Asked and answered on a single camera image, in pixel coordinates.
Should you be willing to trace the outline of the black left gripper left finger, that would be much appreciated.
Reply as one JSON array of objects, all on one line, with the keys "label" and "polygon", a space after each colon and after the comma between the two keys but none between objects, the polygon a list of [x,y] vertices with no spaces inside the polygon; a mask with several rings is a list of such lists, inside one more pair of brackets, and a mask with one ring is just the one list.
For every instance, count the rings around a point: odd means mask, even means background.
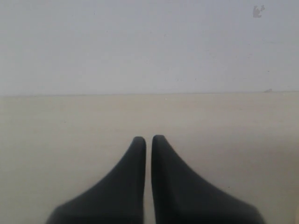
[{"label": "black left gripper left finger", "polygon": [[134,137],[114,168],[83,194],[59,205],[48,224],[142,224],[146,142]]}]

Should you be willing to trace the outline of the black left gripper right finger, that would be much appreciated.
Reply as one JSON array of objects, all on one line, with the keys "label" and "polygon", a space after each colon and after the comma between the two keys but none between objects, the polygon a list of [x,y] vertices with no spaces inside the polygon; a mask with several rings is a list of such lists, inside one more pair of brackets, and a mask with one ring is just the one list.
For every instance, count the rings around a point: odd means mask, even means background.
[{"label": "black left gripper right finger", "polygon": [[194,172],[163,135],[152,139],[151,186],[157,224],[263,224],[252,205]]}]

